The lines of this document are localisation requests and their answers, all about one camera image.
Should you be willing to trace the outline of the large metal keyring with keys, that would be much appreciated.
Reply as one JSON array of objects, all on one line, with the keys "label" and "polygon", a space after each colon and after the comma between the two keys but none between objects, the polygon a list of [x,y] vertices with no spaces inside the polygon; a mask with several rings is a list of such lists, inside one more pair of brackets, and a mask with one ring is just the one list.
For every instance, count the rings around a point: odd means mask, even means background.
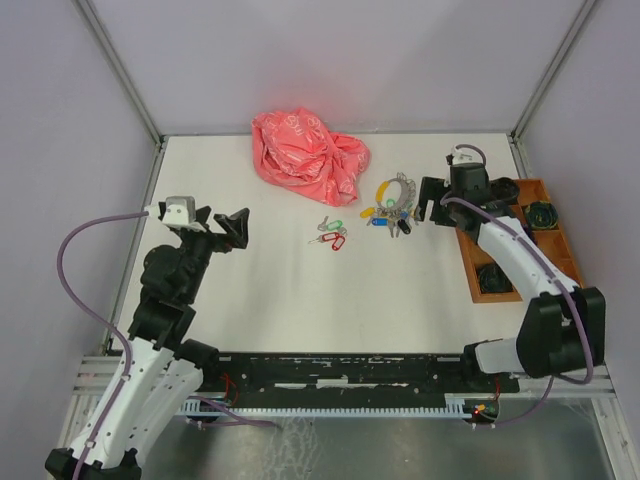
[{"label": "large metal keyring with keys", "polygon": [[386,227],[392,238],[409,235],[416,197],[415,181],[398,172],[379,185],[374,205],[362,210],[360,217],[367,220],[367,225]]}]

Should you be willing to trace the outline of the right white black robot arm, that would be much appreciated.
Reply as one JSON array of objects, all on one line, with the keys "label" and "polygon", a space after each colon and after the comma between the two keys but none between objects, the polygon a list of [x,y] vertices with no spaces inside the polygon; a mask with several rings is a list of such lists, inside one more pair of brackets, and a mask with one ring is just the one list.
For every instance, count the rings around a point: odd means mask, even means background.
[{"label": "right white black robot arm", "polygon": [[527,309],[513,338],[470,344],[458,368],[467,389],[495,374],[523,372],[586,385],[604,362],[606,302],[596,287],[565,275],[526,233],[511,205],[496,197],[481,163],[451,166],[446,179],[424,177],[417,215],[452,226],[488,254]]}]

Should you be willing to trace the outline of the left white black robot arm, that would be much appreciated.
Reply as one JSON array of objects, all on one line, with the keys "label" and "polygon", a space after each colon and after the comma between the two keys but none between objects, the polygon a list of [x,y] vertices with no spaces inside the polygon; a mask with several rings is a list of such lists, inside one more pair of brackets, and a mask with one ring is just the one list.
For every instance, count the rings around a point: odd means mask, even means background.
[{"label": "left white black robot arm", "polygon": [[215,214],[190,196],[173,196],[138,214],[159,220],[180,240],[153,248],[143,261],[141,292],[123,355],[93,415],[66,448],[45,462],[55,479],[138,479],[146,458],[178,409],[197,389],[221,378],[216,348],[185,335],[193,304],[215,253],[249,243],[250,211]]}]

